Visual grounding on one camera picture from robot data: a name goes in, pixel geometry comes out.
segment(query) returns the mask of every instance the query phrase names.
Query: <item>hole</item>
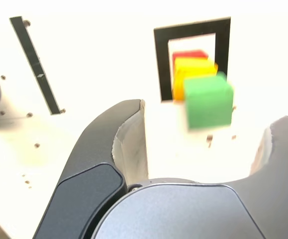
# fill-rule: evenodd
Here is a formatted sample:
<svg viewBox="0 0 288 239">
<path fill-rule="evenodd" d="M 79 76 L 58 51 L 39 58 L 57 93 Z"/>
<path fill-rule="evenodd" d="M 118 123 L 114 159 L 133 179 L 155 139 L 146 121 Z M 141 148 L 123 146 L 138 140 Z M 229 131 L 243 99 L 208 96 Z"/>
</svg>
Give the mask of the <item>hole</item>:
<svg viewBox="0 0 288 239">
<path fill-rule="evenodd" d="M 212 134 L 208 134 L 207 136 L 207 142 L 210 143 L 213 140 L 213 135 Z"/>
<path fill-rule="evenodd" d="M 30 22 L 29 20 L 24 20 L 24 21 L 23 21 L 23 25 L 24 25 L 25 27 L 31 26 L 31 22 Z"/>
</svg>

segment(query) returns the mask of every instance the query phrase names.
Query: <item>white wall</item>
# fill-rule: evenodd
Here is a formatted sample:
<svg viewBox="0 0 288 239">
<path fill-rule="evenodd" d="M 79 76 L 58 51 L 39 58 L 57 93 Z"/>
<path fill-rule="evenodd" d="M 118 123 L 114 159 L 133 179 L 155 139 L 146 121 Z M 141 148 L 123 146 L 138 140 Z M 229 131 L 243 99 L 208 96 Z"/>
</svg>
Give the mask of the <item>white wall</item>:
<svg viewBox="0 0 288 239">
<path fill-rule="evenodd" d="M 33 236 L 77 138 L 115 103 L 146 101 L 151 178 L 200 182 L 247 176 L 264 127 L 288 115 L 288 4 L 39 2 L 0 2 L 0 224 L 12 238 Z M 17 15 L 31 21 L 29 34 L 65 114 L 49 116 L 8 20 Z M 233 124 L 188 133 L 184 107 L 160 104 L 153 28 L 229 15 Z"/>
</svg>

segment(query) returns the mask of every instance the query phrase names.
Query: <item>black frame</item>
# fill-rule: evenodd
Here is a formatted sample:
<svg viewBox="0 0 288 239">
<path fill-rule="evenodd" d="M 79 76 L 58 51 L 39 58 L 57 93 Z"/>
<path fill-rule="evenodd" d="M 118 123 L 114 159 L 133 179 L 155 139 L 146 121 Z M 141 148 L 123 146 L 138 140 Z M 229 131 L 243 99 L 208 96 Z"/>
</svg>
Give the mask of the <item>black frame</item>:
<svg viewBox="0 0 288 239">
<path fill-rule="evenodd" d="M 231 18 L 198 22 L 187 25 L 155 28 L 155 47 L 158 64 L 161 100 L 173 99 L 169 66 L 169 40 L 215 33 L 215 62 L 219 71 L 228 75 Z"/>
<path fill-rule="evenodd" d="M 51 115 L 60 114 L 61 113 L 60 109 L 55 100 L 46 74 L 42 68 L 40 58 L 38 57 L 34 49 L 33 43 L 30 39 L 29 33 L 23 24 L 22 17 L 21 16 L 11 17 L 10 22 L 19 39 L 19 42 L 26 55 L 26 58 L 30 64 L 35 79 L 42 91 L 43 97 L 45 99 L 46 104 L 48 105 Z"/>
</svg>

